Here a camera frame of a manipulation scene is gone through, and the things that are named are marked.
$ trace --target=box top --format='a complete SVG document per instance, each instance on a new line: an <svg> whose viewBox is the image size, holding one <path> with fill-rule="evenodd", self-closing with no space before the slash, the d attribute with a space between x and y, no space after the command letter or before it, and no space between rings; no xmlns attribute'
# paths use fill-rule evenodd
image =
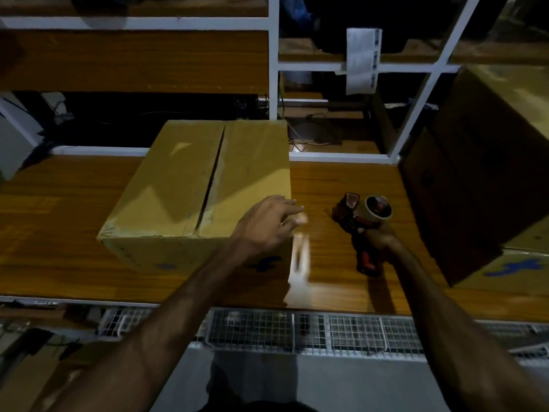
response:
<svg viewBox="0 0 549 412"><path fill-rule="evenodd" d="M256 202L290 193L285 121L168 121L98 239L228 237Z"/></svg>
<svg viewBox="0 0 549 412"><path fill-rule="evenodd" d="M524 65L467 67L549 140L549 68Z"/></svg>

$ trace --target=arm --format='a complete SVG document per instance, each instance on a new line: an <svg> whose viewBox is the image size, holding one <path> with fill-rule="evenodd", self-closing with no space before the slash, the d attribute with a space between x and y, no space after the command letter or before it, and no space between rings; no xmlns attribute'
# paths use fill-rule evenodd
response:
<svg viewBox="0 0 549 412"><path fill-rule="evenodd" d="M363 234L394 266L429 366L452 411L549 411L525 369L444 294L387 224Z"/></svg>
<svg viewBox="0 0 549 412"><path fill-rule="evenodd" d="M248 258L286 240L300 223L286 217L301 211L295 200L280 195L253 206L228 242L69 387L52 412L148 412L227 277Z"/></svg>

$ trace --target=roll of packing tape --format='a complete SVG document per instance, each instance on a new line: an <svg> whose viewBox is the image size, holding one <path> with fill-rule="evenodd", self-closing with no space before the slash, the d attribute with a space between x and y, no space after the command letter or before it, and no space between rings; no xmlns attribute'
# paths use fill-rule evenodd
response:
<svg viewBox="0 0 549 412"><path fill-rule="evenodd" d="M359 202L353 214L366 221L378 223L390 220L393 217L393 208L386 197L368 195L364 201Z"/></svg>

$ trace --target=hand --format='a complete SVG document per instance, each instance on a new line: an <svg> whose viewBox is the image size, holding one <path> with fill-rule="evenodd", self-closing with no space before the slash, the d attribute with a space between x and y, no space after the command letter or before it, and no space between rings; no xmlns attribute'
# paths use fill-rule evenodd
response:
<svg viewBox="0 0 549 412"><path fill-rule="evenodd" d="M290 217L303 211L294 199L282 195L265 198L251 207L238 222L230 241L243 260L275 249L292 235L302 221Z"/></svg>
<svg viewBox="0 0 549 412"><path fill-rule="evenodd" d="M395 244L399 243L398 237L387 221L381 221L376 228L359 228L358 232L380 251L392 249Z"/></svg>

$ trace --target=wire mesh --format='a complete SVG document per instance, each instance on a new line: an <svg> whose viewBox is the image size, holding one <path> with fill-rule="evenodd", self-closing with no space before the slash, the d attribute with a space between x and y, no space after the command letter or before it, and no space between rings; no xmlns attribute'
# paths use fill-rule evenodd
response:
<svg viewBox="0 0 549 412"><path fill-rule="evenodd" d="M122 339L152 309L115 308L98 334ZM549 367L549 324L479 321L521 364ZM426 361L410 317L212 308L189 346Z"/></svg>

